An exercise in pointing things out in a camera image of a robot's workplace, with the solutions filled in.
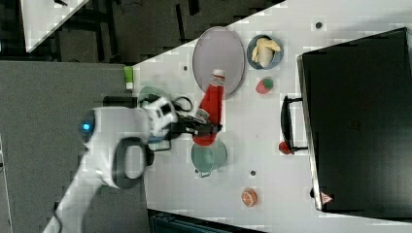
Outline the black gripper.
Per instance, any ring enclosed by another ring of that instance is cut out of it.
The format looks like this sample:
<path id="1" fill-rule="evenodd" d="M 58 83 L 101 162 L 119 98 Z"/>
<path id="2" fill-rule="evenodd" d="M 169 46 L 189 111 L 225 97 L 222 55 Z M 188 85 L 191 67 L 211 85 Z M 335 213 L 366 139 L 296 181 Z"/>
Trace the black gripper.
<path id="1" fill-rule="evenodd" d="M 203 117 L 181 116 L 178 115 L 178 121 L 173 122 L 170 127 L 170 138 L 176 139 L 181 134 L 191 134 L 194 137 L 205 137 L 218 134 L 222 130 L 221 125 L 203 125 L 196 126 L 194 123 L 208 124 L 209 120 Z"/>

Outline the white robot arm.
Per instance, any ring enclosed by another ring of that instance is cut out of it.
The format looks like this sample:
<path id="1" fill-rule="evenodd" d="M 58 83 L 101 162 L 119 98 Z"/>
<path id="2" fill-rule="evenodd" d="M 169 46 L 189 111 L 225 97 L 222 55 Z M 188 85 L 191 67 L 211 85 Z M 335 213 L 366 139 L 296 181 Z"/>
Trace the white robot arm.
<path id="1" fill-rule="evenodd" d="M 101 186 L 130 189 L 156 152 L 171 149 L 172 140 L 222 129 L 206 113 L 182 116 L 177 103 L 164 96 L 149 94 L 135 103 L 133 108 L 94 108 L 86 115 L 80 126 L 86 152 L 42 233 L 83 233 L 86 211 Z"/>

